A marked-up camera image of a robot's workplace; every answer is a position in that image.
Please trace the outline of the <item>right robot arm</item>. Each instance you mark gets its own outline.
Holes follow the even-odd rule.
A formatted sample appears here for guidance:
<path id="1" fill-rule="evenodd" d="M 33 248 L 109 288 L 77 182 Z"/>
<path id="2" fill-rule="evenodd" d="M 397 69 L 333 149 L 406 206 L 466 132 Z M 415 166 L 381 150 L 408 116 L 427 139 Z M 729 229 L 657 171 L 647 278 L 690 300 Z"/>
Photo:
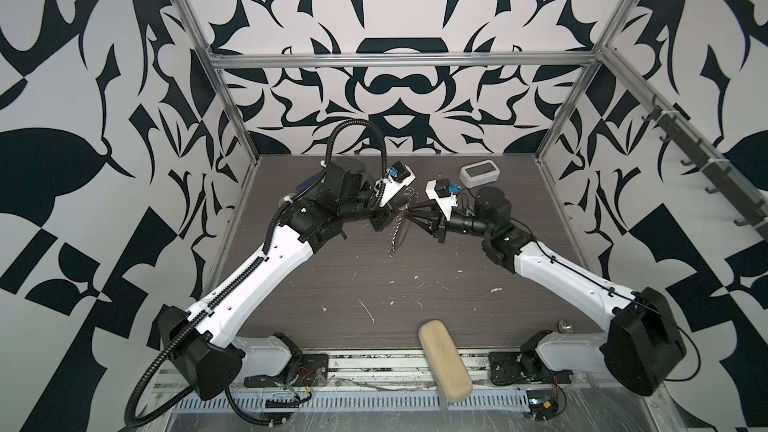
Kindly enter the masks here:
<path id="1" fill-rule="evenodd" d="M 650 396 L 685 358 L 684 333 L 661 292 L 633 290 L 556 254 L 512 217 L 500 189 L 481 188 L 472 209 L 432 192 L 405 215 L 439 242 L 448 233 L 480 238 L 491 262 L 548 289 L 599 327 L 593 334 L 539 333 L 528 343 L 539 367 L 609 375 L 629 391 Z"/>

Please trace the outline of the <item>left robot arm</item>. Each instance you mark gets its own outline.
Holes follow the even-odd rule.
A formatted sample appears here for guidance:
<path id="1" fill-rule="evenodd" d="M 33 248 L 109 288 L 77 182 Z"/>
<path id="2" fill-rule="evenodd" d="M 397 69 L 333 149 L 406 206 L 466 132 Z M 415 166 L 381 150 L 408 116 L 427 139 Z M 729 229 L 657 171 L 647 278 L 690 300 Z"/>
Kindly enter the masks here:
<path id="1" fill-rule="evenodd" d="M 168 361 L 199 398 L 223 392 L 245 365 L 264 365 L 281 354 L 267 374 L 281 373 L 294 354 L 292 344 L 277 336 L 261 340 L 258 353 L 238 347 L 237 334 L 270 293 L 347 222 L 367 220 L 385 229 L 406 202 L 413 171 L 397 161 L 375 178 L 351 158 L 326 159 L 320 172 L 284 198 L 271 219 L 264 243 L 212 292 L 187 309 L 171 307 L 158 319 Z"/>

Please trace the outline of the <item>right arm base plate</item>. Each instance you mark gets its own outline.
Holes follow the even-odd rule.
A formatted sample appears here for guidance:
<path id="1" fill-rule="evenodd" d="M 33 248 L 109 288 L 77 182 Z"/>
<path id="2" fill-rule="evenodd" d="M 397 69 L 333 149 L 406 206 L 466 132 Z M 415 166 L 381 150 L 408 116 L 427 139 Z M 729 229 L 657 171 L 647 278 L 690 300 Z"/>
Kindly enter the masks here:
<path id="1" fill-rule="evenodd" d="M 489 378 L 498 387 L 518 384 L 553 384 L 558 380 L 534 352 L 500 352 L 488 354 Z"/>

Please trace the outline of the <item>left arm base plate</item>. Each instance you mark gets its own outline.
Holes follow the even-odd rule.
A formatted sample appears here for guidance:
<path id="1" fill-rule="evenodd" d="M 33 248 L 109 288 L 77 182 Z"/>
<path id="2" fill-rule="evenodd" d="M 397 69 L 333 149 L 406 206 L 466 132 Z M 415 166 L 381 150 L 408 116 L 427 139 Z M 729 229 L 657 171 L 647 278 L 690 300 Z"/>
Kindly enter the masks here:
<path id="1" fill-rule="evenodd" d="M 267 388 L 284 386 L 312 386 L 316 381 L 325 380 L 329 366 L 329 355 L 324 353 L 303 354 L 292 358 L 276 376 L 255 375 L 244 379 L 246 388 Z"/>

